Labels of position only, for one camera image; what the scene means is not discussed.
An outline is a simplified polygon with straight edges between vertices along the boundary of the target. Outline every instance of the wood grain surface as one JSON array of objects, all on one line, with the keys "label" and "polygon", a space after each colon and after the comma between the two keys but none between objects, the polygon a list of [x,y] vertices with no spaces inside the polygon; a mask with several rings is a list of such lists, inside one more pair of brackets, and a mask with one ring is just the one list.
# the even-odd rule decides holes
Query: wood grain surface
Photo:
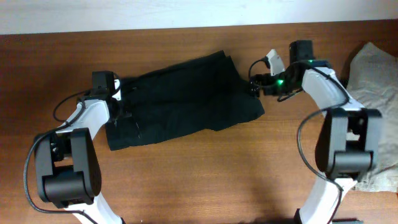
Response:
[{"label": "wood grain surface", "polygon": [[[59,125],[51,115],[64,97],[91,85],[91,72],[139,76],[218,50],[232,56],[243,78],[250,64],[274,48],[289,62],[289,44],[312,39],[315,55],[346,77],[349,60],[371,41],[398,55],[398,21],[331,22],[195,29],[124,30],[0,36],[0,223],[77,223],[72,215],[34,211],[24,196],[22,170],[33,137]],[[255,72],[266,72],[262,65]],[[277,103],[261,97],[265,115],[250,123],[149,146],[111,152],[102,129],[94,140],[102,193],[127,223],[238,223],[289,218],[315,180],[297,152],[299,122],[317,109],[306,94]],[[75,109],[67,102],[66,118]],[[313,163],[322,118],[304,129]],[[37,196],[34,166],[30,191]],[[338,218],[398,223],[390,192],[350,192]]]}]

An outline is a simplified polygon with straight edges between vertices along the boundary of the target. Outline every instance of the white fabric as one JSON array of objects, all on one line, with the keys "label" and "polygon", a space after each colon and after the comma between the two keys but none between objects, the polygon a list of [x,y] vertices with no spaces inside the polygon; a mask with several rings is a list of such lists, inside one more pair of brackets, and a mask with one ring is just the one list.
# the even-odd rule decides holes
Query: white fabric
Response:
[{"label": "white fabric", "polygon": [[350,66],[347,86],[351,96],[383,116],[379,163],[355,186],[363,191],[398,192],[398,62],[397,58],[366,44]]}]

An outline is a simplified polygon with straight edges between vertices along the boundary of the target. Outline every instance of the dark fabric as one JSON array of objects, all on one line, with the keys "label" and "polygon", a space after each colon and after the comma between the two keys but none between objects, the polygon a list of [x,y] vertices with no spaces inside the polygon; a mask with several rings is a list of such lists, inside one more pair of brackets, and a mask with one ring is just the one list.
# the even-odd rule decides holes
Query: dark fabric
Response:
[{"label": "dark fabric", "polygon": [[125,78],[121,94],[132,116],[105,125],[109,147],[158,143],[257,119],[264,109],[247,93],[248,85],[223,51]]}]

